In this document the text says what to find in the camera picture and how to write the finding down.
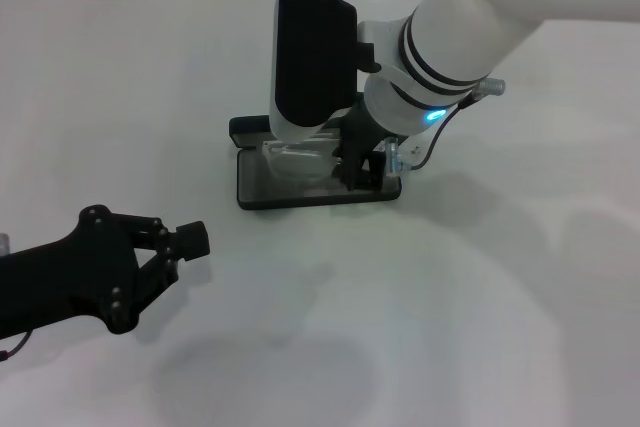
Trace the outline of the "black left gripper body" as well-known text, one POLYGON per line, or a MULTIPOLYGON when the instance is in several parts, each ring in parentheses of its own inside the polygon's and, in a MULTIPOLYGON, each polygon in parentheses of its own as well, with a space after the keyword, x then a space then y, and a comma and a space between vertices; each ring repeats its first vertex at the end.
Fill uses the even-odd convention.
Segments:
POLYGON ((139 265, 129 234, 102 205, 81 211, 61 240, 1 259, 1 334, 13 336, 78 316, 113 334, 137 326, 139 265))

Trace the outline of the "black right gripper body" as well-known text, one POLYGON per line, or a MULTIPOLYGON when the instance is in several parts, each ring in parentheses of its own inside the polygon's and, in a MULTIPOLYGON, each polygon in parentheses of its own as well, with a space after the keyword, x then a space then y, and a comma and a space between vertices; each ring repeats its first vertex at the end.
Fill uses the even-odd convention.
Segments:
POLYGON ((339 156, 366 156, 385 139, 396 136, 371 116, 363 100, 357 100, 341 117, 339 129, 339 156))

